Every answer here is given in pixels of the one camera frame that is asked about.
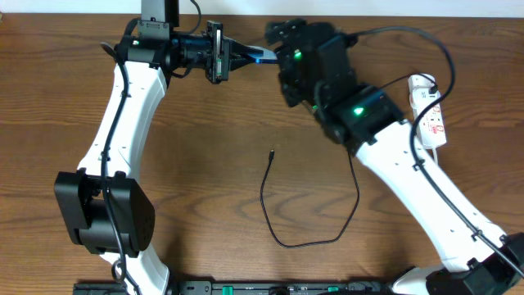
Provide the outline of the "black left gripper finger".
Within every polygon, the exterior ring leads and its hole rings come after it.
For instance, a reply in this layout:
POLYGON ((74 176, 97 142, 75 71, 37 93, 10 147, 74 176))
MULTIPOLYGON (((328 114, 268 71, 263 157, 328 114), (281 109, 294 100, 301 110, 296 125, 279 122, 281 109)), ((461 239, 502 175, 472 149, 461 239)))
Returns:
POLYGON ((247 66, 252 63, 252 59, 250 57, 235 57, 231 58, 229 60, 229 70, 235 71, 239 68, 242 68, 243 66, 247 66))
POLYGON ((229 39, 229 56, 230 57, 260 57, 262 50, 251 46, 244 45, 234 39, 229 39))

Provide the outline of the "blue Galaxy smartphone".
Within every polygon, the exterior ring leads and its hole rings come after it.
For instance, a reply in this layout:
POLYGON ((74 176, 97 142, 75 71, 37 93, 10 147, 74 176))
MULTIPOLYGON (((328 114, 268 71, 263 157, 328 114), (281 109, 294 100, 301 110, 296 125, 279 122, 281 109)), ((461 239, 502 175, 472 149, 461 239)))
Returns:
POLYGON ((256 64, 276 64, 278 62, 276 54, 259 46, 250 46, 251 52, 247 54, 256 64))

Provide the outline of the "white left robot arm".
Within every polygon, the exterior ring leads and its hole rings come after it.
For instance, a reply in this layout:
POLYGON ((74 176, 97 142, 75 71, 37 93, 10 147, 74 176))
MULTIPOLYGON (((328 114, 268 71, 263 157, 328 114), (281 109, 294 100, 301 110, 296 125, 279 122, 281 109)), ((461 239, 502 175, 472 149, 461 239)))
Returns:
POLYGON ((219 22, 178 30, 179 6, 144 0, 116 45, 111 98, 91 147, 74 172, 60 172, 54 192, 74 244, 111 264, 111 284, 80 284, 77 294, 164 294, 169 269, 151 239, 155 210, 139 185, 142 152, 152 118, 173 78, 194 69, 212 84, 251 63, 273 63, 266 48, 228 38, 219 22))

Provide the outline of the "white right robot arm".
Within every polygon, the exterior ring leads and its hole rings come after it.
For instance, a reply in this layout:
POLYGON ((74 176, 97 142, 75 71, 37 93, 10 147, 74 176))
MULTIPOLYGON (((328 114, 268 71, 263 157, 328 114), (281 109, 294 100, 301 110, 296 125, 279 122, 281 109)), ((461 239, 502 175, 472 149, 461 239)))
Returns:
POLYGON ((523 276, 523 236, 480 213, 431 159, 384 93, 357 80, 347 51, 359 36, 327 22, 270 22, 264 34, 290 107, 311 105, 316 121, 400 199, 431 240, 440 264, 413 268, 386 286, 391 294, 502 294, 523 276))

